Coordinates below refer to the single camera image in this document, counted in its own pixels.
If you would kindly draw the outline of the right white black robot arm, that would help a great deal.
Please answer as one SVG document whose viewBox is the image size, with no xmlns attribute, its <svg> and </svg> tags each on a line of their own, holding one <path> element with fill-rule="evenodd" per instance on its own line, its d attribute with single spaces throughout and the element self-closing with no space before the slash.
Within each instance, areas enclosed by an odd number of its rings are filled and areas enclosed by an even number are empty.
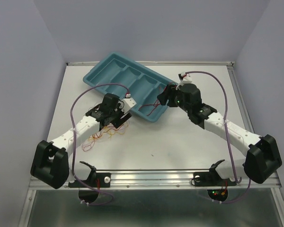
<svg viewBox="0 0 284 227">
<path fill-rule="evenodd" d="M 224 139 L 228 148 L 235 147 L 244 156 L 235 160 L 230 155 L 229 161 L 222 159 L 213 164 L 208 173 L 211 183 L 220 184 L 228 178 L 245 177 L 263 183 L 282 166 L 274 137 L 251 133 L 226 120 L 216 109 L 202 102 L 196 85 L 167 85 L 157 99 L 161 105 L 181 108 L 192 123 Z"/>
</svg>

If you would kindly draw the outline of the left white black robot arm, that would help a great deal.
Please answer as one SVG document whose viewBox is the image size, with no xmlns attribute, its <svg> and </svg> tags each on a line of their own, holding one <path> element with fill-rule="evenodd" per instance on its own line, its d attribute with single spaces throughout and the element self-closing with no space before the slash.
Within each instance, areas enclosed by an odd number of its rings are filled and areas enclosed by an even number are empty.
<svg viewBox="0 0 284 227">
<path fill-rule="evenodd" d="M 76 149 L 110 124 L 119 128 L 131 117 L 130 110 L 134 106 L 136 101 L 130 95 L 121 99 L 107 93 L 102 102 L 87 111 L 78 123 L 72 117 L 72 128 L 64 134 L 50 142 L 42 140 L 38 143 L 30 174 L 55 189 L 74 180 L 70 158 L 75 157 Z"/>
</svg>

